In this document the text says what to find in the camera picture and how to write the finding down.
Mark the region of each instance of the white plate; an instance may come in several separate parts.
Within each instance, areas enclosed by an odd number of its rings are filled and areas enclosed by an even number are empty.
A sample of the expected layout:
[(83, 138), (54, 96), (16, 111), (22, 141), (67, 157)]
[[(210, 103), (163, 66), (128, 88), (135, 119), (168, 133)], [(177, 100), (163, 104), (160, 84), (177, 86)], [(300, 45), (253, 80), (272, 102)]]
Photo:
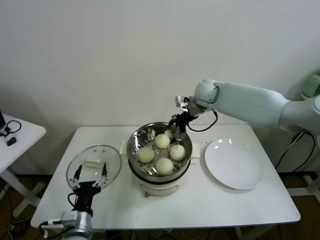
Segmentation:
[(257, 155), (248, 146), (230, 138), (211, 142), (205, 150), (204, 159), (211, 174), (233, 189), (253, 189), (264, 176)]

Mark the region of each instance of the white wall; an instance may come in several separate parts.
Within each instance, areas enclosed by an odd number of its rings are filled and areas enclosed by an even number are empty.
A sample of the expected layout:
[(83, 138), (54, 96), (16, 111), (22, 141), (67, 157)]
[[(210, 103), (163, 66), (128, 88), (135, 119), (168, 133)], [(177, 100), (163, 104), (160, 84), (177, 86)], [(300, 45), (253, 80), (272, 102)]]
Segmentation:
[[(0, 1), (0, 109), (47, 128), (14, 170), (53, 173), (82, 125), (168, 121), (179, 111), (175, 95), (191, 95), (204, 78), (291, 98), (320, 67), (319, 8), (318, 0)], [(266, 149), (271, 133), (258, 131)]]

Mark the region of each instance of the white robotic arm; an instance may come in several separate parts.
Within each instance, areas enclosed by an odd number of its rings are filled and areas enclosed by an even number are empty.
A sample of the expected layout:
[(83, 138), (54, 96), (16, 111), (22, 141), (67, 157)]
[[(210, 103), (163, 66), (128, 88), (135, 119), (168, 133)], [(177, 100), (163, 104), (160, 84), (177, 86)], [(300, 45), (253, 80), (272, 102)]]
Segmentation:
[(320, 134), (320, 96), (290, 101), (273, 90), (204, 80), (196, 86), (194, 96), (187, 102), (184, 99), (177, 97), (177, 105), (187, 109), (191, 118), (182, 124), (215, 110), (257, 126)]

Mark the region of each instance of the table leg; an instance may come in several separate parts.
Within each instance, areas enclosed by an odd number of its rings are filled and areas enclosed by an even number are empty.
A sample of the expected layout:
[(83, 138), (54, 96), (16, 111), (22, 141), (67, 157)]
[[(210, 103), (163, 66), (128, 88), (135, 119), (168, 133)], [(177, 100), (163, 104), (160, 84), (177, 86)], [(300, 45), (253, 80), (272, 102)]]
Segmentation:
[(5, 180), (11, 187), (17, 190), (22, 196), (24, 196), (24, 200), (13, 211), (14, 217), (18, 217), (29, 204), (35, 207), (38, 206), (40, 198), (37, 197), (36, 194), (38, 194), (46, 186), (43, 182), (39, 182), (32, 191), (29, 191), (8, 169), (4, 170), (0, 174), (0, 177), (3, 178), (3, 180)]
[(255, 226), (244, 236), (240, 237), (239, 240), (256, 240), (257, 238), (268, 232), (270, 229), (272, 229), (274, 226), (275, 225)]
[(315, 179), (314, 181), (310, 176), (305, 175), (302, 176), (305, 182), (308, 184), (307, 187), (295, 187), (295, 188), (287, 188), (291, 197), (296, 196), (314, 196), (315, 199), (320, 204), (320, 177)]

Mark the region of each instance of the glass lid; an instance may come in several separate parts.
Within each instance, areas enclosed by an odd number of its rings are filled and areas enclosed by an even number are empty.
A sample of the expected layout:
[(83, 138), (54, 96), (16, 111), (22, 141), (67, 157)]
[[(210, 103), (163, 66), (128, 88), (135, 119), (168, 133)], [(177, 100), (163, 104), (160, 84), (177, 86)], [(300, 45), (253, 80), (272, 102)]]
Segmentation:
[(78, 183), (81, 183), (100, 181), (106, 175), (101, 187), (104, 188), (116, 178), (121, 163), (121, 156), (114, 147), (108, 145), (91, 146), (73, 158), (66, 170), (66, 179), (69, 186), (73, 188), (76, 176)]

